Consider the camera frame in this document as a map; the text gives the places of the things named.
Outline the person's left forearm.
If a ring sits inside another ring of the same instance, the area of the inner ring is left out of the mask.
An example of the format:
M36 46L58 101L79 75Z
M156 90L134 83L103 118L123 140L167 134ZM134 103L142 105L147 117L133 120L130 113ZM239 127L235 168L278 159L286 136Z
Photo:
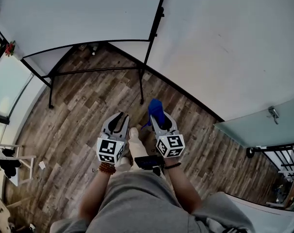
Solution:
M102 162L98 167L98 172L88 186L79 207L79 217L91 222L97 215L103 202L105 191L111 175L116 172L113 165Z

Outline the person in white shirt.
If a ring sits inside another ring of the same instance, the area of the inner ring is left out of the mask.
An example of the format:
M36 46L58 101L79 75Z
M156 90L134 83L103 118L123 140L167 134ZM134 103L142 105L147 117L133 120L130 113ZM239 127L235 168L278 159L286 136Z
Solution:
M68 218L50 233L255 233L248 217L224 193L203 201L189 214L167 182L152 172L124 172L108 183L91 222Z

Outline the white wooden chair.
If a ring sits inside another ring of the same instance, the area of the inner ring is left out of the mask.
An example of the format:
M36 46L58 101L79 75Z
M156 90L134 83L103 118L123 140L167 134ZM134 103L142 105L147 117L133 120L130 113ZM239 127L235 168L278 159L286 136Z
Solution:
M14 184L16 187L19 185L28 183L32 181L33 178L33 169L34 169L34 162L35 162L35 155L28 155L28 156L23 156L19 154L19 150L22 149L22 145L7 145L7 144L0 144L0 159L2 160L19 160L21 163L21 166L19 168L16 168L16 176L8 179L11 181L12 184ZM1 149L12 149L15 151L13 154L13 157L6 157ZM20 168L21 167L26 167L29 170L29 177L26 179L22 179L20 177Z

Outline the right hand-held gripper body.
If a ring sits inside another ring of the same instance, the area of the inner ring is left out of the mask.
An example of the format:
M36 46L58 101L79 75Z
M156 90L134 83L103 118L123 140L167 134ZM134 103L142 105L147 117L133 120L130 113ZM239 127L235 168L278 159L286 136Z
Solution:
M155 131L156 136L156 150L163 158L179 157L185 149L185 142L183 135L179 130Z

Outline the blue wiping cloth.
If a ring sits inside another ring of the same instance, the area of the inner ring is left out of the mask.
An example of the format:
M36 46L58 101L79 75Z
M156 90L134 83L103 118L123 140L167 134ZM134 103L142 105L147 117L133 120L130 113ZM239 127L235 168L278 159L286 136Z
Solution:
M142 126L142 129L147 126L156 124L160 129L165 125L165 114L162 102L157 99L152 99L148 106L148 122Z

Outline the red flowers in white holder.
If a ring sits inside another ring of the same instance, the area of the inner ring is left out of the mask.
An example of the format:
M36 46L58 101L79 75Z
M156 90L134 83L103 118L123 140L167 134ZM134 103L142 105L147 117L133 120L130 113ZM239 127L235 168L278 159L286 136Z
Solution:
M20 47L17 45L15 41L11 41L8 44L6 44L5 48L5 55L7 57L15 57L17 60L23 59L23 51L20 49Z

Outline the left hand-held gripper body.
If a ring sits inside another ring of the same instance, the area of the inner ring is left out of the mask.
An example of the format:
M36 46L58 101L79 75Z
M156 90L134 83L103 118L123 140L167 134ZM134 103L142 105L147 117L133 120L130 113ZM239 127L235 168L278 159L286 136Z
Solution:
M96 154L100 162L116 164L125 150L125 131L118 134L102 131L97 139Z

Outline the cluttered wooden workbench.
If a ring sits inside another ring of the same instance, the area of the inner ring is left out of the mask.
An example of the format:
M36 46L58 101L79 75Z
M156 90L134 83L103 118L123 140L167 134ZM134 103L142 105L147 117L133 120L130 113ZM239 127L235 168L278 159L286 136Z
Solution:
M273 202L266 202L265 204L278 209L284 209L284 210L294 210L290 209L292 205L294 205L294 177L293 182L291 183L290 189L288 192L282 193L284 197L283 201L277 200L275 203Z

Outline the black metal cart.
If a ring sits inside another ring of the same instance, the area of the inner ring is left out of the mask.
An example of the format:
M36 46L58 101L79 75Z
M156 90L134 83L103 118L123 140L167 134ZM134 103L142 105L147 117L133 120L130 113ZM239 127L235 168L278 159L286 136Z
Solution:
M252 158L257 152L263 153L287 181L294 180L294 143L247 148L246 156Z

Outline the person's right forearm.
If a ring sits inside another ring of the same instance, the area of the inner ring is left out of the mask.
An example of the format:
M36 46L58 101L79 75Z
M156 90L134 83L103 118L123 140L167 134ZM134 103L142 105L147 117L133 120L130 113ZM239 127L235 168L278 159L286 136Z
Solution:
M180 167L181 163L177 158L165 158L164 161L178 202L185 211L192 214L201 207L201 197Z

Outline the black cloth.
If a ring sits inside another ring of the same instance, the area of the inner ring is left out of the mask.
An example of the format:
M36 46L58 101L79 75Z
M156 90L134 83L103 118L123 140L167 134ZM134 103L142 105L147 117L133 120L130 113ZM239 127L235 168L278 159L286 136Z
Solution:
M15 153L12 149L1 149L6 157L13 157ZM2 160L0 159L0 167L4 170L5 176L10 179L16 176L16 168L19 168L21 163L19 160Z

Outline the frosted glass door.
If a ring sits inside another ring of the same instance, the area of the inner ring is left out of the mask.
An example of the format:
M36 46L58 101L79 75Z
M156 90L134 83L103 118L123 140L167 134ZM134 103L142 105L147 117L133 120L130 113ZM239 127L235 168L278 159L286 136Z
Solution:
M294 99L274 107L278 125L266 109L214 126L245 148L294 143Z

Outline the black waist-worn device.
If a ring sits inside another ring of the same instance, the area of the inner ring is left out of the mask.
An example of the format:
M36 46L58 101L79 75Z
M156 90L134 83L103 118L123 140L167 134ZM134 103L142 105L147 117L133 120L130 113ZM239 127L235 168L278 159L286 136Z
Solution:
M142 156L134 158L134 170L152 170L155 167L164 167L164 159L158 155Z

